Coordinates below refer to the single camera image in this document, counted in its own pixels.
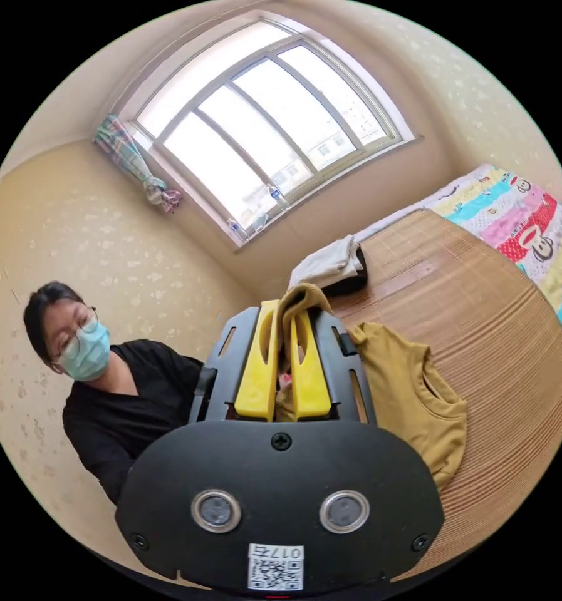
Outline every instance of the wall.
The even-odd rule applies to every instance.
[[[147,337],[205,359],[254,299],[89,142],[24,163],[0,183],[0,442],[26,486],[75,539],[146,573],[61,425],[70,380],[26,338],[30,292],[62,280],[97,307],[113,342]]]
[[[324,9],[371,47],[392,56],[435,106],[459,169],[489,162],[520,173],[562,202],[562,168],[519,101],[485,67],[429,29],[374,6],[346,0],[290,0]]]
[[[208,252],[260,298],[282,294],[291,269],[308,253],[484,162],[519,173],[562,201],[562,169],[535,122],[492,74],[444,38],[348,0],[283,0],[266,10],[311,26],[352,54],[424,140],[328,186],[238,254],[187,206],[178,215],[181,226],[199,231]]]
[[[341,3],[350,7],[345,0]],[[421,82],[402,69],[392,52],[362,39],[358,28],[349,28],[349,14],[335,16],[327,11],[326,0],[320,7],[314,0],[271,2],[266,11],[311,27],[350,53],[380,82],[420,139],[328,185],[238,253],[221,240],[217,226],[187,202],[176,215],[179,225],[260,299],[280,296],[293,267],[310,252],[462,175],[459,149]]]

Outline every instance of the black shirt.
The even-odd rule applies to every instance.
[[[117,504],[138,456],[187,424],[203,363],[151,340],[112,345],[112,351],[128,364],[138,396],[74,382],[63,410],[63,428],[83,466]]]

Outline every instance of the folded white cloth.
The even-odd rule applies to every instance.
[[[362,269],[357,250],[358,242],[349,235],[313,252],[292,271],[289,288],[306,282],[324,288],[353,277]]]

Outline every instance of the face mask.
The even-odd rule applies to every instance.
[[[64,353],[58,363],[74,380],[96,380],[105,372],[110,361],[110,333],[99,322],[90,333],[78,328],[76,336],[80,343],[76,347],[78,352],[75,352],[73,359],[67,358]]]

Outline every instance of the qr code sticker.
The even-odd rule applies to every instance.
[[[267,591],[303,590],[304,548],[250,545],[247,587]]]

